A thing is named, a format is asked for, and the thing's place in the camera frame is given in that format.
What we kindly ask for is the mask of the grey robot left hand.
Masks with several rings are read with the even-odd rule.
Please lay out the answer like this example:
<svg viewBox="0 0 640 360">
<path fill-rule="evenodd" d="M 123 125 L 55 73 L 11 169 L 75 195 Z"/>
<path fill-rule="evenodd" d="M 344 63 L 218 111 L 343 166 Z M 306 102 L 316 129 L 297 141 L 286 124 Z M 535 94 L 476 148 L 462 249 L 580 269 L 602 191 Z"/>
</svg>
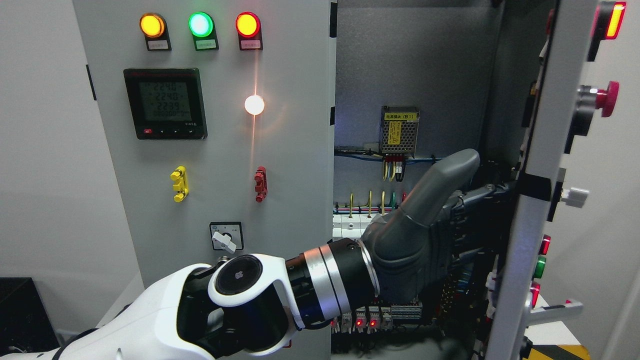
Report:
<svg viewBox="0 0 640 360">
<path fill-rule="evenodd" d="M 515 181 L 494 174 L 477 187 L 480 157 L 464 149 L 430 167 L 393 213 L 368 226 L 363 242 L 379 298 L 407 303 L 498 243 Z"/>
</svg>

